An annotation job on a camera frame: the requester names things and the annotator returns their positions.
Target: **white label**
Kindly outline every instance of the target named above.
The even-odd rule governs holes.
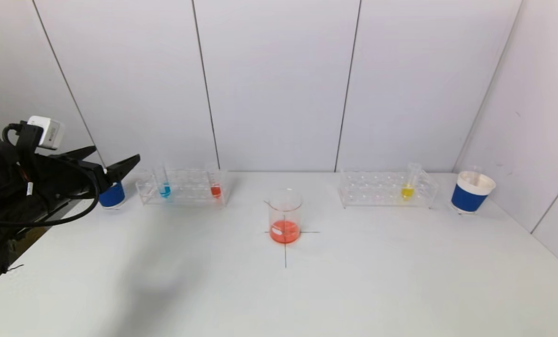
[[[26,196],[31,196],[31,194],[33,194],[33,182],[28,182]]]

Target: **black cross mark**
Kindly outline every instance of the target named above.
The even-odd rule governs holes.
[[[311,233],[320,233],[320,232],[306,231],[306,230],[300,231],[300,234],[311,234]],[[285,268],[287,268],[287,243],[283,243],[283,260],[285,261]]]

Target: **test tube with red liquid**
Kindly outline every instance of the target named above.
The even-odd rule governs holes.
[[[206,176],[210,183],[210,193],[215,198],[221,198],[221,171],[216,162],[206,164]]]

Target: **test tube with blue liquid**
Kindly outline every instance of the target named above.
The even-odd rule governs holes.
[[[156,185],[159,189],[161,197],[168,198],[170,196],[170,185],[166,175],[165,165],[160,164],[158,166],[155,166],[153,171]]]

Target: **test tube with yellow liquid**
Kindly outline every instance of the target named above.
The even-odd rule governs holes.
[[[412,199],[412,196],[414,196],[414,187],[419,179],[421,170],[422,166],[418,163],[411,162],[408,164],[408,172],[402,185],[402,198],[405,201]]]

